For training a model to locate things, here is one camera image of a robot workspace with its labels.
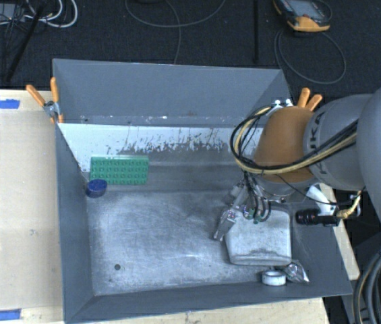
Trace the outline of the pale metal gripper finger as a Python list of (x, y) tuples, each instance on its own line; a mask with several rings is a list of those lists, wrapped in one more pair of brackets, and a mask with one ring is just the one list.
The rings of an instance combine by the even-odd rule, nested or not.
[(217, 240), (222, 241), (229, 230), (235, 225), (237, 221), (236, 212), (224, 212), (217, 227)]
[(213, 234), (214, 239), (223, 239), (232, 228), (232, 210), (226, 209), (222, 212), (218, 225)]

